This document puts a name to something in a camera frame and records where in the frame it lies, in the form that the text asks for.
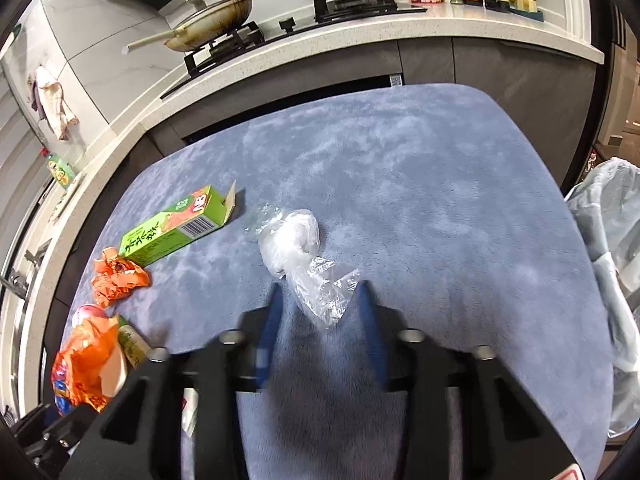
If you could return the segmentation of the black gas stove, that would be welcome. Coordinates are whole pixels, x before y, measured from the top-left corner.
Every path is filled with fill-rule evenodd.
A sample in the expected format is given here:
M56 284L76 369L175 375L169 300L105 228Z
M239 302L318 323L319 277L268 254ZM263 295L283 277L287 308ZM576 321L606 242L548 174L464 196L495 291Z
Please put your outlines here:
M232 32L209 40L201 47L189 52L184 57L186 74L165 91L160 99L168 98L213 68L267 44L273 44L307 30L365 18L425 11L424 6L398 3L396 0L314 0L314 14L304 15L301 18L294 18L293 15L286 16L278 21L276 28L268 27L267 22L257 24L255 21L249 21L233 29Z

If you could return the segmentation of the green dish soap bottle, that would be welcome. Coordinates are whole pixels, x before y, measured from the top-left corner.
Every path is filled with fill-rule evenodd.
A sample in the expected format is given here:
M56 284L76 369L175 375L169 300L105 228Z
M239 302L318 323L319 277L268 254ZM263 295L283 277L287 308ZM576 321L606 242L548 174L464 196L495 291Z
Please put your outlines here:
M53 179L67 190L76 178L73 168L67 162L64 162L60 156L53 153L46 155L46 162Z

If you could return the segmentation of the beige frying pan with lid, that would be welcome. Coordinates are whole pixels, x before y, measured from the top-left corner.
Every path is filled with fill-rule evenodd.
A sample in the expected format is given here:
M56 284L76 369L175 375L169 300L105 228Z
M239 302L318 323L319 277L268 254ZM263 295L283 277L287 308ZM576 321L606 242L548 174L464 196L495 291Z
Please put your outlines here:
M204 0L186 0L195 12L175 28L139 39L122 48L123 54L151 44L163 44L175 52L192 52L197 48L235 32L245 24L253 9L253 0L220 0L206 4Z

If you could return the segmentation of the pink floral paper cup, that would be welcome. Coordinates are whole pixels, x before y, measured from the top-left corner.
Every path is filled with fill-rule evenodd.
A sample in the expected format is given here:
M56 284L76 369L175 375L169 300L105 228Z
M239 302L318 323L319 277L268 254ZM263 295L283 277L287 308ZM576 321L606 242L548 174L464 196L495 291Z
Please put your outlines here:
M106 312L96 304L83 304L72 316L72 327L81 326L105 332L112 326L112 323Z

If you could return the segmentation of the white bin liner bag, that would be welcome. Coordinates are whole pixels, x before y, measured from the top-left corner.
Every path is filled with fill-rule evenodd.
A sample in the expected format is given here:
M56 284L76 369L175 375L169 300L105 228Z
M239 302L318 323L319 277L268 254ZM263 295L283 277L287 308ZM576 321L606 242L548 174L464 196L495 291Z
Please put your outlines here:
M565 197L596 276L613 352L608 436L639 421L639 168L613 157Z

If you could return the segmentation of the clear plastic bag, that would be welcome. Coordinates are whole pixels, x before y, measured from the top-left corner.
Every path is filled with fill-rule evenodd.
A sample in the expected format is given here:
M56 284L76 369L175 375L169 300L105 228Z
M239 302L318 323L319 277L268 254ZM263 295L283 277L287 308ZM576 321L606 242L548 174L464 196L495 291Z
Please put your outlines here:
M248 214L245 232L256 240L269 273L286 281L307 318L322 330L337 326L360 281L360 271L321 255L316 216L308 209L263 203Z

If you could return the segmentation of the grey blue table cloth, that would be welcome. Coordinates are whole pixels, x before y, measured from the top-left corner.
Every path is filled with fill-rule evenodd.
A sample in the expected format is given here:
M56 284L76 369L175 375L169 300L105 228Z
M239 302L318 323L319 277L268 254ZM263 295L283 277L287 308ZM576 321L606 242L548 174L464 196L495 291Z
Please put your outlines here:
M261 204L307 209L326 258L449 348L494 348L587 478L612 403L610 336L589 257L555 180L509 116L457 84L334 96L243 122L132 182L97 257L183 196L236 184L221 230L158 260L119 310L151 344L206 344L260 306L272 278L245 231Z

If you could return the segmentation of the large orange snack bag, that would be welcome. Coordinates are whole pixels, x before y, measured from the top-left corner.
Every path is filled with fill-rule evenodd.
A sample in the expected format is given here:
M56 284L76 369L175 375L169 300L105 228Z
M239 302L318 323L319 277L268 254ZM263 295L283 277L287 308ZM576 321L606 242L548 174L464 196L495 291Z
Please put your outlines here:
M55 357L51 385L58 414L87 404L102 411L126 382L127 360L114 318L89 316L70 332Z

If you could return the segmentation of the green cardboard box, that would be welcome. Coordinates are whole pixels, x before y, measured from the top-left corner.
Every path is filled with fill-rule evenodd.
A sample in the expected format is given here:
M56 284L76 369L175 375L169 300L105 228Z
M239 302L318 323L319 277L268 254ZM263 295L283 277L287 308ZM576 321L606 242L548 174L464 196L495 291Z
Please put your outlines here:
M126 233L119 255L138 266L148 266L213 233L229 221L235 207L236 182L226 195L206 185L184 196Z

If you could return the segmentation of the small orange wrapper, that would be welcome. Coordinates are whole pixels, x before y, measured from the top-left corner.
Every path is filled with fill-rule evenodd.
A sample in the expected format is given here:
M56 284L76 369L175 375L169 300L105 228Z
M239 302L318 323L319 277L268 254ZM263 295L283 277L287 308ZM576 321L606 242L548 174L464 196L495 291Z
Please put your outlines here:
M136 288L150 285L149 274L137 263L121 257L114 247L104 248L101 258L94 262L91 287L94 302L102 309L128 297Z

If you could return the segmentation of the hanging dish towel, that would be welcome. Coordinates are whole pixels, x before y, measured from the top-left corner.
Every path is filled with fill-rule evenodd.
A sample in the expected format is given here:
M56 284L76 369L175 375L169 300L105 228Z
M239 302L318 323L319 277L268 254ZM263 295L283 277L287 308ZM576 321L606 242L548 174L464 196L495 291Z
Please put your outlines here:
M37 113L38 120L48 124L59 141L68 139L68 127L77 125L79 120L66 103L64 89L43 67L38 66L29 76L30 106Z

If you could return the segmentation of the teal tray with jars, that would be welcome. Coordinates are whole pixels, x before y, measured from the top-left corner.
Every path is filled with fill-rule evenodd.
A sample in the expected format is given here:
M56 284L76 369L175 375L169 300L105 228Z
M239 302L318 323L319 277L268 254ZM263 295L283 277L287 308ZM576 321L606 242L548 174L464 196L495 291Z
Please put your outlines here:
M510 12L543 22L544 14L538 9L537 0L509 0Z

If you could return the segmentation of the green white sauce packet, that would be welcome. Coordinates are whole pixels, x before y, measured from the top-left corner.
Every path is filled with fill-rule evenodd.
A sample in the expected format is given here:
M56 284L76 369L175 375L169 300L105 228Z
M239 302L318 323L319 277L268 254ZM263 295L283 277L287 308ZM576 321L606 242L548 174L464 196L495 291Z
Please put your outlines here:
M116 315L118 323L117 340L122 352L133 368L138 368L147 358L151 347L126 318Z

